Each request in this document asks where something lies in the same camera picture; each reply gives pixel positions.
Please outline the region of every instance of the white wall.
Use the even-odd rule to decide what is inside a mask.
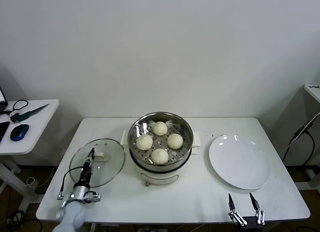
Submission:
[[[319,1],[0,0],[0,86],[59,99],[61,139],[83,117],[165,110],[254,116],[276,141],[293,102],[284,147],[299,88],[320,83]]]

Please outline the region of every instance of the power cord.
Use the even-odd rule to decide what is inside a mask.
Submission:
[[[22,106],[20,106],[19,108],[16,108],[16,105],[17,105],[18,103],[21,103],[21,102],[23,102],[24,104],[23,104]],[[14,112],[14,111],[19,111],[20,109],[25,108],[26,106],[28,106],[28,104],[29,104],[29,102],[28,102],[27,100],[25,100],[25,99],[20,99],[20,100],[18,100],[18,101],[16,101],[16,102],[14,103],[14,105],[13,105],[13,107],[12,107],[12,110],[10,110],[10,109],[4,110],[4,111],[0,112],[0,114],[7,114],[7,115],[9,115],[10,113],[12,113],[12,112]]]
[[[115,228],[105,228],[104,230],[101,230],[101,232],[106,232],[107,230],[110,230],[110,229],[117,229],[118,227],[115,227]]]
[[[306,228],[315,232],[319,232],[319,230],[316,230],[315,228],[311,228],[309,226],[299,226],[295,230],[291,228],[287,223],[283,223],[285,226],[287,226],[288,229],[290,229],[291,232],[299,232],[301,229]]]
[[[182,226],[184,226],[184,224],[180,225],[178,228],[176,228],[173,232],[177,232],[179,229],[182,228]]]
[[[52,174],[53,174],[53,172],[54,172],[54,170],[55,170],[55,168],[56,168],[56,166],[53,167],[53,169],[52,169],[49,177],[46,179],[46,181],[45,181],[44,183],[36,186],[35,188],[40,188],[40,187],[44,186],[46,183],[48,183],[48,181],[50,180],[50,178],[51,178],[51,176],[52,176]],[[26,179],[25,184],[26,184],[26,186],[28,186],[28,187],[32,187],[32,185],[35,183],[35,181],[36,181],[36,179],[35,179],[34,177],[29,177],[29,178]]]
[[[193,230],[191,230],[190,232],[194,232],[195,230],[197,230],[198,228],[204,226],[204,224],[199,225],[198,227],[194,228]]]
[[[75,170],[75,169],[79,169],[79,168],[84,168],[84,167],[83,167],[83,166],[74,167],[74,168],[72,168],[72,169],[69,169],[69,170],[64,174],[63,179],[62,179],[62,185],[61,185],[61,188],[60,188],[60,193],[59,193],[59,195],[62,195],[62,192],[63,192],[63,190],[64,190],[66,175],[67,175],[68,173],[70,173],[71,171],[73,171],[73,170]]]
[[[7,209],[6,209],[6,216],[5,216],[5,219],[4,220],[2,220],[1,222],[0,222],[0,224],[1,223],[3,223],[3,222],[5,222],[7,219],[8,219],[8,215],[9,215],[9,208],[10,208],[10,201],[11,201],[11,187],[9,186],[9,199],[8,199],[8,204],[7,204]]]
[[[40,225],[39,232],[42,230],[41,221],[38,219],[26,220],[26,214],[22,210],[17,210],[16,212],[12,213],[8,219],[9,221],[7,222],[6,226],[0,228],[0,230],[6,228],[9,232],[15,232],[18,231],[25,223],[30,221],[37,221]]]
[[[310,129],[314,124],[313,124],[313,121],[315,120],[315,118],[318,116],[318,114],[310,121],[308,121],[306,124],[304,124],[297,132],[294,133],[293,137],[291,138],[290,142],[289,142],[289,145],[288,147],[286,148],[286,151],[285,151],[285,155],[284,157],[282,158],[282,162],[284,162],[288,152],[289,152],[289,149],[290,149],[290,146],[293,144],[293,142],[299,138],[301,135],[303,135],[304,133],[306,135],[308,135],[311,140],[312,140],[312,152],[309,156],[309,158],[303,163],[303,165],[301,166],[305,166],[309,160],[311,159],[311,157],[313,156],[314,152],[315,152],[315,147],[316,147],[316,143],[315,143],[315,140],[314,138],[312,137],[312,135],[308,132],[308,129]]]
[[[308,131],[306,131],[305,133],[306,133],[306,135],[308,135],[308,136],[311,138],[311,140],[312,140],[312,152],[311,152],[309,158],[303,163],[302,166],[305,166],[305,165],[309,162],[309,160],[311,159],[312,155],[314,154],[315,148],[316,148],[316,143],[315,143],[315,140],[314,140],[314,138],[312,137],[312,135],[311,135]]]
[[[320,112],[318,112],[316,115],[315,115],[315,117],[313,117],[313,119],[312,120],[310,120],[310,121],[308,121],[308,123],[306,123],[306,125],[303,127],[303,128],[300,128],[297,132],[299,132],[300,131],[300,133],[293,139],[293,140],[291,140],[291,142],[289,143],[289,145],[287,146],[287,148],[285,148],[285,150],[287,150],[294,142],[295,142],[295,140],[297,139],[297,138],[299,138],[300,137],[300,135],[302,135],[302,133],[304,132],[304,131],[306,131],[306,130],[308,130],[310,127],[309,127],[309,124],[311,124],[317,117],[318,117],[318,115],[320,114]]]

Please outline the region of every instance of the cable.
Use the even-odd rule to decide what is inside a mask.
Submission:
[[[305,133],[306,133],[306,134],[311,138],[311,140],[312,140],[312,152],[311,152],[309,158],[303,163],[302,166],[305,166],[305,165],[309,162],[309,160],[311,159],[312,155],[314,154],[315,148],[316,148],[316,143],[315,143],[315,140],[314,140],[314,138],[312,137],[312,135],[311,135],[308,131],[306,131]]]
[[[40,230],[42,230],[42,223],[38,219],[28,219],[26,220],[26,214],[22,210],[17,210],[14,213],[12,213],[9,217],[9,222],[6,224],[5,227],[0,228],[7,229],[9,232],[18,231],[25,223],[30,221],[37,221],[40,224]]]
[[[41,223],[41,221],[38,220],[38,219],[28,219],[28,220],[26,220],[24,223],[27,223],[27,222],[30,222],[30,221],[37,221],[37,222],[40,224],[40,230],[39,230],[39,232],[41,232],[41,230],[42,230],[42,223]]]
[[[314,154],[314,152],[315,152],[315,148],[316,148],[316,143],[315,143],[315,140],[314,140],[314,138],[312,137],[312,135],[308,132],[308,131],[306,131],[305,132],[310,138],[311,138],[311,140],[312,140],[312,151],[311,151],[311,154],[310,154],[310,156],[308,157],[308,159],[303,163],[303,165],[301,165],[301,167],[303,167],[303,166],[305,166],[308,162],[309,162],[309,160],[312,158],[312,156],[313,156],[313,154]],[[289,173],[289,174],[294,174],[295,172],[298,172],[299,171],[299,169],[297,169],[297,170],[295,170],[295,171],[293,171],[293,172],[291,172],[291,173]]]
[[[315,231],[315,232],[319,232],[319,230],[316,230],[315,228],[311,228],[309,226],[299,226],[297,227],[295,230],[293,228],[291,228],[287,223],[283,223],[285,226],[287,226],[288,229],[290,229],[290,231],[292,232],[299,232],[299,230],[303,229],[303,228],[307,228],[307,229],[310,229],[312,231]]]
[[[8,199],[8,204],[7,204],[7,209],[6,209],[6,216],[5,216],[5,219],[0,222],[0,224],[3,223],[4,221],[6,221],[6,220],[8,219],[9,208],[10,208],[10,201],[11,201],[11,187],[9,186],[9,199]]]
[[[51,175],[53,174],[53,172],[54,172],[54,170],[55,170],[55,168],[56,168],[56,166],[53,167],[53,169],[52,169],[49,177],[46,179],[46,181],[45,181],[44,183],[42,183],[41,185],[38,185],[38,186],[36,186],[36,187],[34,187],[34,188],[40,188],[41,186],[43,186],[43,185],[45,185],[46,183],[48,183],[48,181],[49,181],[50,178],[51,178]],[[29,178],[26,179],[25,184],[26,184],[26,186],[28,186],[28,187],[32,187],[31,185],[33,185],[35,181],[36,181],[36,179],[35,179],[34,177],[29,177]]]
[[[66,175],[67,175],[68,173],[70,173],[71,171],[73,171],[73,170],[75,170],[75,169],[78,169],[78,168],[83,168],[83,166],[74,167],[74,168],[72,168],[72,169],[69,169],[69,170],[64,174],[63,179],[62,179],[62,185],[61,185],[61,188],[60,188],[60,192],[63,192],[63,190],[64,190]]]
[[[16,104],[17,104],[18,102],[25,102],[25,105],[22,106],[22,107],[20,107],[20,108],[16,108]],[[2,111],[0,114],[8,114],[8,115],[9,115],[10,113],[12,113],[12,112],[14,112],[14,111],[19,111],[20,109],[25,108],[26,106],[28,106],[28,104],[29,104],[29,102],[28,102],[27,100],[25,100],[25,99],[20,99],[20,100],[18,100],[18,101],[16,101],[16,102],[14,103],[14,105],[13,105],[13,107],[12,107],[12,110],[8,109],[8,110],[5,110],[5,111]]]
[[[30,212],[26,212],[26,213],[34,213],[36,212],[38,209],[34,210],[34,211],[30,211]]]
[[[104,230],[102,230],[101,232],[106,232],[107,230],[110,230],[110,229],[116,229],[116,228],[105,228]]]
[[[290,140],[289,144],[291,144],[294,139],[295,139],[295,137],[293,136],[292,139]],[[288,148],[286,148],[285,155],[283,156],[282,162],[284,162],[284,160],[289,152],[289,149],[290,149],[290,146],[288,146]]]
[[[191,230],[190,232],[194,232],[196,229],[198,229],[198,228],[200,228],[200,227],[202,227],[202,226],[204,226],[204,224],[199,225],[198,227],[194,228],[194,229],[193,229],[193,230]]]
[[[301,132],[298,134],[298,136],[297,136],[295,139],[293,139],[293,140],[289,143],[288,147],[285,148],[284,150],[287,150],[287,149],[295,142],[295,140],[296,140],[297,138],[299,138],[299,136],[300,136],[302,133],[304,133],[305,129],[309,126],[309,124],[311,124],[311,123],[318,117],[319,114],[320,114],[320,112],[318,112],[318,113],[315,115],[315,117],[313,117],[313,119],[310,120],[309,123],[306,124],[306,126],[301,130]]]
[[[298,228],[296,228],[295,232],[298,232],[302,228],[307,228],[307,229],[310,229],[312,231],[319,232],[319,230],[316,230],[315,228],[311,228],[309,226],[299,226]]]
[[[178,228],[176,228],[173,232],[177,232],[179,229],[182,228],[182,226],[184,226],[184,224],[180,225]]]
[[[288,227],[288,229],[290,229],[290,231],[295,232],[293,228],[291,228],[289,225],[287,225],[286,223],[283,223],[285,226]]]

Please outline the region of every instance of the laptop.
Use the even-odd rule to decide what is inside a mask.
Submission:
[[[2,112],[7,106],[8,106],[8,102],[6,100],[4,93],[2,92],[2,90],[0,88],[0,112]],[[10,125],[10,122],[0,123],[0,142],[3,138],[3,136],[5,135],[9,125]]]
[[[8,106],[8,102],[2,89],[0,88],[0,112],[2,112]]]

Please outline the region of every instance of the white plate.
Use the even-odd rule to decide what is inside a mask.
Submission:
[[[257,189],[270,177],[270,165],[256,143],[238,135],[215,139],[209,149],[210,162],[218,175],[229,184]]]

